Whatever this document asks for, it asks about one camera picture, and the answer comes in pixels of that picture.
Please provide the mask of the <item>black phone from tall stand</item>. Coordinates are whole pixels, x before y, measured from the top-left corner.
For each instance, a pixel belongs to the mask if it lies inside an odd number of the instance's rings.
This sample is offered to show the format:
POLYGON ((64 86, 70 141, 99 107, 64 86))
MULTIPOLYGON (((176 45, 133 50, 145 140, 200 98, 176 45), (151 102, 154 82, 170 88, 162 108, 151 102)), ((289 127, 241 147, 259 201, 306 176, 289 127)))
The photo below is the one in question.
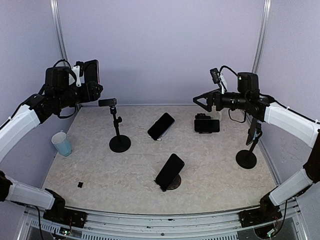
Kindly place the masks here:
POLYGON ((100 83, 100 72, 99 72, 99 61, 89 60, 84 62, 83 66, 83 73, 84 73, 84 82, 95 82, 97 84, 100 83))

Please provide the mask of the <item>black tall stand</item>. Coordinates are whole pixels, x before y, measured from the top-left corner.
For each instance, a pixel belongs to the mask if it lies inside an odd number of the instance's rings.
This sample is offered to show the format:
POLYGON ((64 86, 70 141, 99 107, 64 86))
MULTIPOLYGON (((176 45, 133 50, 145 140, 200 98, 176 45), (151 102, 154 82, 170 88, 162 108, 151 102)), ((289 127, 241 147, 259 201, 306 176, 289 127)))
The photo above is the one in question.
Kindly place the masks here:
POLYGON ((113 117, 113 126, 115 128, 116 136, 114 136, 109 141, 110 150, 115 153, 123 153, 123 152, 126 152, 131 147, 131 140, 128 136, 120 134, 119 123, 121 123, 123 120, 120 116, 117 117, 116 105, 117 105, 116 98, 98 100, 98 106, 109 107, 110 114, 113 117))
POLYGON ((259 138, 263 134, 260 123, 257 124, 257 127, 255 128, 254 133, 255 133, 255 137, 252 141, 250 149, 249 150, 246 150, 246 149, 240 150, 235 156, 235 160, 236 160, 237 164, 244 169, 253 169, 257 164, 257 157, 253 153, 253 151, 254 151, 256 145, 258 144, 259 138))

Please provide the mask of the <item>silver folding phone stand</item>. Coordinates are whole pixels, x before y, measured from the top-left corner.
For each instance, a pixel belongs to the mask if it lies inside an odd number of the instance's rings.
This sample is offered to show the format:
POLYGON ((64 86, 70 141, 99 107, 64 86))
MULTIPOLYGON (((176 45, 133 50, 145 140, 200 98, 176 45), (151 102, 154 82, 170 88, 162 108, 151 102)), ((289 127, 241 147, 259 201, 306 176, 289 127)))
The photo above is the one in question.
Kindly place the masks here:
POLYGON ((172 127, 172 125, 174 124, 175 122, 173 122, 163 133, 162 135, 157 139, 157 141, 161 142, 162 141, 162 138, 168 133, 168 131, 170 130, 170 128, 172 127))

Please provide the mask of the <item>black round base phone stand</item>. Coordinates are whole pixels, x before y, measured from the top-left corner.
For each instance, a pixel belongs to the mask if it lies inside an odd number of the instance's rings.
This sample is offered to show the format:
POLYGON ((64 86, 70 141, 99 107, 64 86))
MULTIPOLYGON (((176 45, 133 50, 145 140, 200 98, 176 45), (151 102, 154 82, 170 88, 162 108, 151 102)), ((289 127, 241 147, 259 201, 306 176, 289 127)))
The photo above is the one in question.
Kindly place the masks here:
POLYGON ((177 189, 181 183, 181 176, 178 174, 174 178, 170 176, 157 177, 154 182, 159 186, 162 192, 177 189))

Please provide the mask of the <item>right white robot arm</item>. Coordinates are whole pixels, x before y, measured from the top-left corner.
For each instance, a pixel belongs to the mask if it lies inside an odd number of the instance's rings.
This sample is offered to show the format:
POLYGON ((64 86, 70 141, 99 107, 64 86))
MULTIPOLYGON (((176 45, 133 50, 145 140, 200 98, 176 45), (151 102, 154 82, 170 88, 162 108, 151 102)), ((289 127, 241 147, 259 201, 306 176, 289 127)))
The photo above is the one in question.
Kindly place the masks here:
POLYGON ((283 106, 272 96, 261 94, 258 75, 255 73, 236 74, 237 92, 227 90, 227 83, 219 70, 211 69, 210 74, 219 88, 194 97, 195 104, 208 112, 212 111, 213 106, 217 111, 224 108, 243 110, 252 116, 253 122, 276 126, 312 149, 301 170, 260 200, 255 216, 260 222, 266 222, 275 214, 279 205, 320 181, 320 123, 283 106))

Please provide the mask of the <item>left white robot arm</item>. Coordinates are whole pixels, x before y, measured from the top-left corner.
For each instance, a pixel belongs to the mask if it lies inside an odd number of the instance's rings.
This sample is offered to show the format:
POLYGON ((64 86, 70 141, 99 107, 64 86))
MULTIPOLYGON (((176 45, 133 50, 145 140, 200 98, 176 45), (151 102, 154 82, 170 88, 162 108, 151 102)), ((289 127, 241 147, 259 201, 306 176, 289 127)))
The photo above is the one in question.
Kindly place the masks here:
MULTIPOLYGON (((0 127, 0 158, 4 159, 25 135, 52 115, 62 119, 62 109, 95 102, 102 91, 97 60, 78 61, 73 67, 55 65, 48 68, 39 93, 22 102, 0 127)), ((49 211, 61 223, 70 218, 64 199, 57 193, 19 182, 4 172, 0 173, 0 200, 49 211)))

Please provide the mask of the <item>black small stand back right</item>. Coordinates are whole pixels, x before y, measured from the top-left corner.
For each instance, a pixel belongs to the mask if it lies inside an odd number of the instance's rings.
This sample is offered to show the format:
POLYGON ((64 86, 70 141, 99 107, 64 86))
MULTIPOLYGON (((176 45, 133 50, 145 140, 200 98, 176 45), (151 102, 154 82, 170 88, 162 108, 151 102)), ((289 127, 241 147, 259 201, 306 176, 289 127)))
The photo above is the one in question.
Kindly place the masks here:
POLYGON ((198 113, 194 120, 194 131, 199 134, 212 133, 211 120, 211 117, 205 113, 198 113))

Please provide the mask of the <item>black phone landscape back right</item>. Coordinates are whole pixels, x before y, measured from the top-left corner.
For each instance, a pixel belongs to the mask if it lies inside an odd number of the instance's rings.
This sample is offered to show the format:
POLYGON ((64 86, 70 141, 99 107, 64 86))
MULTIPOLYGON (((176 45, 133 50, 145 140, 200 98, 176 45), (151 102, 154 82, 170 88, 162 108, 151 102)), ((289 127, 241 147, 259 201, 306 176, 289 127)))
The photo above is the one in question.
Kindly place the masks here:
POLYGON ((218 133, 220 132, 220 121, 218 119, 195 119, 194 131, 197 133, 218 133))

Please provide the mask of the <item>phone on right tall stand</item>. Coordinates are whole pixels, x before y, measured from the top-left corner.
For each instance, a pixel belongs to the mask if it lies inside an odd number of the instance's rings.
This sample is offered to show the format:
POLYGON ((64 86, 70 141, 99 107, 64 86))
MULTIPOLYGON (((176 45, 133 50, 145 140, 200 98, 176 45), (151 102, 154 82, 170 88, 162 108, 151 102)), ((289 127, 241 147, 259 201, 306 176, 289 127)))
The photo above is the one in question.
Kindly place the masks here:
POLYGON ((258 123, 258 120, 255 118, 252 118, 250 128, 248 130, 247 140, 246 140, 247 146, 249 146, 255 139, 257 123, 258 123))

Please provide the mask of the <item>white cup back right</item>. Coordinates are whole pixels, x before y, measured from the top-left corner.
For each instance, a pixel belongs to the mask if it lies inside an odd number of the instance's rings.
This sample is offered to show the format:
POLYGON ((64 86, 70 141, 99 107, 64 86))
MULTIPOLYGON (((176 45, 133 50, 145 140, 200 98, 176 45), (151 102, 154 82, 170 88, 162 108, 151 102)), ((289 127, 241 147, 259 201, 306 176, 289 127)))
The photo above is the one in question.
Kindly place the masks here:
POLYGON ((212 111, 209 113, 209 116, 214 120, 222 120, 222 112, 216 110, 216 106, 212 107, 212 111))

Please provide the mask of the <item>light blue cup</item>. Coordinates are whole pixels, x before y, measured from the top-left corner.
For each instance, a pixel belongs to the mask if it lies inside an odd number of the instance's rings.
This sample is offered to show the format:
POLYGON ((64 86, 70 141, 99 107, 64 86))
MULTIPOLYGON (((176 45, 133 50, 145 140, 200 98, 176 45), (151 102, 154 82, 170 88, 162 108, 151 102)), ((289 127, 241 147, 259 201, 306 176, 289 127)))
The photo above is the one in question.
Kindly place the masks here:
POLYGON ((67 134, 64 131, 57 132, 51 137, 51 143, 57 150, 57 152, 67 157, 72 153, 72 145, 67 138, 67 134))

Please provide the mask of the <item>left aluminium corner post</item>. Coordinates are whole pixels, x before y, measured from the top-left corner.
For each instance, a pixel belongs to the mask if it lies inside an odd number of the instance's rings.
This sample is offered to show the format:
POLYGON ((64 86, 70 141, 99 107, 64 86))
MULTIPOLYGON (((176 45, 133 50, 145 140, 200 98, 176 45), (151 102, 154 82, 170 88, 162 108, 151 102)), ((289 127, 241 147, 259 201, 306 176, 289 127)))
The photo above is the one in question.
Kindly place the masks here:
POLYGON ((50 0, 49 2, 50 2, 51 15, 52 15, 54 30, 57 38, 60 57, 62 59, 67 60, 68 56, 67 56, 67 50, 66 50, 66 45, 65 45, 64 36, 63 36, 63 28, 62 28, 62 22, 60 18, 59 4, 57 0, 50 0))

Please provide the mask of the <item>aluminium corner post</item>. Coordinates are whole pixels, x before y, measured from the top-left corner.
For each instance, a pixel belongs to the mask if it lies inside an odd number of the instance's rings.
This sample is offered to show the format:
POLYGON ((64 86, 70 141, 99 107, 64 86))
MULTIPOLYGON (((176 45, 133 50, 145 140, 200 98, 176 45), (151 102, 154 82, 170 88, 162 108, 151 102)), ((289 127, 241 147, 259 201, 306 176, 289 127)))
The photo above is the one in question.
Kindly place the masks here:
POLYGON ((67 50, 66 50, 66 45, 65 45, 64 36, 63 36, 63 28, 62 28, 62 22, 60 18, 59 4, 57 0, 50 0, 49 2, 50 2, 51 15, 52 15, 54 30, 57 38, 60 57, 62 59, 67 60, 68 56, 67 56, 67 50))
POLYGON ((258 73, 259 66, 260 66, 261 59, 262 59, 264 44, 265 44, 267 30, 268 30, 268 23, 269 23, 269 18, 270 18, 271 5, 272 5, 271 0, 264 1, 260 30, 259 30, 259 35, 258 35, 258 42, 257 42, 253 65, 252 65, 252 70, 251 70, 255 74, 258 73))

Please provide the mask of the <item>right aluminium corner post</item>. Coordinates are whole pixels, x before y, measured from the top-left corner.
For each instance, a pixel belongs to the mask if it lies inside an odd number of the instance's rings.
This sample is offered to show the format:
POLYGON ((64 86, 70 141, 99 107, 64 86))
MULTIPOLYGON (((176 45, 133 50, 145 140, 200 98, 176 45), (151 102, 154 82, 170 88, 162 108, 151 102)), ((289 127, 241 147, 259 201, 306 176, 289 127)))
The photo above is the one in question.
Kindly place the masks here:
POLYGON ((259 66, 260 66, 261 59, 262 59, 264 44, 265 44, 267 30, 268 30, 268 23, 269 23, 269 18, 270 18, 271 5, 272 5, 271 0, 264 1, 260 30, 259 30, 259 35, 258 35, 258 42, 257 42, 253 65, 252 65, 252 70, 251 70, 255 74, 258 73, 259 66))

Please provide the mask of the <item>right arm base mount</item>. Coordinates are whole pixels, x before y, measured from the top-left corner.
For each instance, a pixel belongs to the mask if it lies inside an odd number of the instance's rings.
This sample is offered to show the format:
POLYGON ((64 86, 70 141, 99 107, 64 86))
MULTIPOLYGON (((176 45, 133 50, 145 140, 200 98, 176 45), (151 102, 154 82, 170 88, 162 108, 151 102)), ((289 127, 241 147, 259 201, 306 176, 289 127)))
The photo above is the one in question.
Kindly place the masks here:
POLYGON ((263 213, 260 208, 243 210, 239 212, 238 215, 242 228, 272 222, 276 219, 281 219, 283 216, 280 210, 276 210, 272 213, 263 213))

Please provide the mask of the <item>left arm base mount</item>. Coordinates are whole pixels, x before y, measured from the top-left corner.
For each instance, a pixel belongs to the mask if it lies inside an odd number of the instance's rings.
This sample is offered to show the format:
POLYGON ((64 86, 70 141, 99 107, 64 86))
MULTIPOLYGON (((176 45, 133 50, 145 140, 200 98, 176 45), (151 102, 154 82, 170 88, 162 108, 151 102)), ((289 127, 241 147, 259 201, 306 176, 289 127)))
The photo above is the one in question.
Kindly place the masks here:
POLYGON ((68 208, 61 211, 46 210, 43 218, 54 223, 83 229, 87 220, 87 213, 68 208))

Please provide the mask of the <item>aluminium front rail frame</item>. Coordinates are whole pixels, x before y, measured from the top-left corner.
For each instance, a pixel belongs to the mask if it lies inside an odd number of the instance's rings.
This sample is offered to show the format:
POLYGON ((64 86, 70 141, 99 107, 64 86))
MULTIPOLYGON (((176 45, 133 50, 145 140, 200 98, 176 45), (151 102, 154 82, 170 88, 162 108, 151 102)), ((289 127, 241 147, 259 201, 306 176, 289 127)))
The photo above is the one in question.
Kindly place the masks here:
POLYGON ((38 218, 27 207, 15 239, 45 237, 55 240, 254 240, 256 232, 275 227, 273 240, 310 239, 298 204, 280 206, 285 219, 241 225, 241 209, 194 214, 128 214, 85 210, 83 227, 69 227, 38 218))

